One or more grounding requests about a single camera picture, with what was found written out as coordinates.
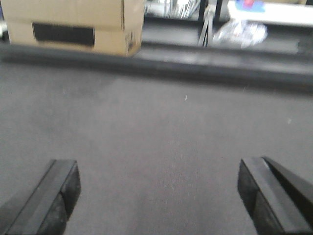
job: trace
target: box flap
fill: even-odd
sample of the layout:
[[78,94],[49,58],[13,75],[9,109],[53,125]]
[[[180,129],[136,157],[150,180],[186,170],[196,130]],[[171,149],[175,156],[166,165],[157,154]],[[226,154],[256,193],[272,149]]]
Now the box flap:
[[4,17],[21,22],[124,30],[143,24],[144,0],[2,0]]

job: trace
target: blue object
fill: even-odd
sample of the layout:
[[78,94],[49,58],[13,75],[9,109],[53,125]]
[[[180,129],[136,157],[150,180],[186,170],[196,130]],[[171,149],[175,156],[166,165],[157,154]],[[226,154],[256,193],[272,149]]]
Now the blue object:
[[249,11],[249,12],[265,12],[264,9],[264,2],[262,1],[255,1],[252,7],[246,7],[244,5],[244,0],[237,0],[235,5],[238,10],[240,11]]

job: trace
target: white shelf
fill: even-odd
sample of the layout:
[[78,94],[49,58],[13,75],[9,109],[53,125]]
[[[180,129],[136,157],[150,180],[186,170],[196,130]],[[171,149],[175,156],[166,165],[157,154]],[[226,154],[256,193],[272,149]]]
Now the white shelf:
[[231,19],[313,27],[313,6],[265,2],[264,9],[265,12],[241,11],[237,9],[234,0],[228,2]]

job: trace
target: cardboard box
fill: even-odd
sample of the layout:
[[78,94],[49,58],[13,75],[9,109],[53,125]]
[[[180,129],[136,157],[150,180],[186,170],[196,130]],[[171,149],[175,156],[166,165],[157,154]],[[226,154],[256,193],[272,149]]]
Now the cardboard box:
[[[41,38],[38,40],[35,38],[37,25],[32,23],[7,21],[7,26],[10,42],[12,44],[52,47],[121,56],[131,56],[141,47],[142,25],[124,31],[75,27],[74,29],[80,30],[80,28],[82,28],[86,31],[87,35],[81,34],[83,36],[81,43],[57,41],[58,38],[54,38],[55,41],[45,40],[45,34],[43,37],[39,35]],[[69,40],[71,39],[80,40],[78,37],[72,37]]]
[[1,0],[6,21],[129,30],[143,24],[144,0]]
[[13,44],[112,55],[141,46],[144,0],[1,0]]

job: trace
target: plastic bag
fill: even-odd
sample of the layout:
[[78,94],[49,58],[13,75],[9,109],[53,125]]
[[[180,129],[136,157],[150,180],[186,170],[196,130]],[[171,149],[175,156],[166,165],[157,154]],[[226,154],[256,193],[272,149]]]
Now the plastic bag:
[[231,20],[214,35],[213,43],[231,42],[242,48],[261,43],[268,36],[268,28],[262,23]]

